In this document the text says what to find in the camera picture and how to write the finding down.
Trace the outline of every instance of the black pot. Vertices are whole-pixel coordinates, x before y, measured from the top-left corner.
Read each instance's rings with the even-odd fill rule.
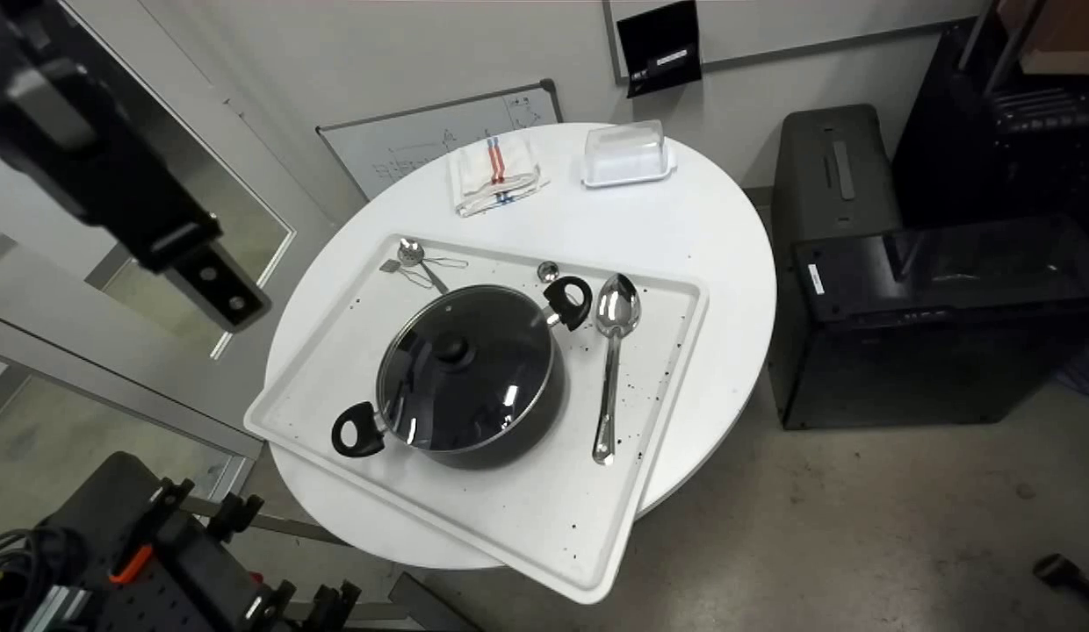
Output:
[[[511,287],[472,285],[425,306],[380,362],[377,407],[366,402],[333,420],[333,450],[373,455],[383,433],[457,464],[530,450],[566,397],[550,323],[575,331],[594,301],[580,279],[550,282],[544,297],[550,308]]]

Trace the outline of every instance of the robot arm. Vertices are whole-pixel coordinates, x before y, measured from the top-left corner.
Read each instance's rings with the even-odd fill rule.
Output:
[[[265,294],[219,247],[219,217],[172,179],[118,98],[66,52],[63,32],[23,35],[29,22],[48,27],[36,22],[38,9],[18,22],[0,9],[0,157],[85,226],[112,231],[223,331],[249,328],[265,314]]]

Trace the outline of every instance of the gray floor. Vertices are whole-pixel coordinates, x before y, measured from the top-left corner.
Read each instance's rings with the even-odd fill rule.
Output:
[[[116,450],[201,487],[219,473],[219,452],[189,438],[45,380],[20,384],[0,412],[0,530],[38,524]]]
[[[511,571],[428,577],[486,629],[1083,632],[1029,564],[1089,571],[1089,402],[1044,385],[987,427],[779,433],[765,389],[668,506],[614,593],[575,608]]]

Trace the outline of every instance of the white tray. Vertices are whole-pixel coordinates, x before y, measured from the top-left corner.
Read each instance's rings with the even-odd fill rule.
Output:
[[[420,244],[450,287],[505,285],[544,306],[541,260]],[[566,402],[541,441],[511,464],[463,469],[394,434],[387,434],[383,452],[345,460],[331,450],[333,418],[357,402],[377,402],[380,356],[435,297],[435,287],[420,285],[416,274],[380,272],[394,249],[398,240],[387,240],[373,260],[354,262],[346,292],[333,297],[290,364],[263,385],[246,427],[338,473],[354,495],[377,495],[570,599],[599,599],[614,583],[706,314],[702,287],[625,272],[639,285],[644,323],[623,341],[618,450],[609,467],[590,460],[609,356],[609,338],[594,323],[572,335],[550,331],[566,362]],[[580,262],[558,268],[586,279],[590,287],[614,274]]]

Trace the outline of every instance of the pot knob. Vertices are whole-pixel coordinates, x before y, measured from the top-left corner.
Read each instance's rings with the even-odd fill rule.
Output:
[[[438,359],[441,364],[463,364],[466,356],[472,356],[466,338],[461,338],[461,335],[438,335],[438,338],[435,338],[435,359]]]

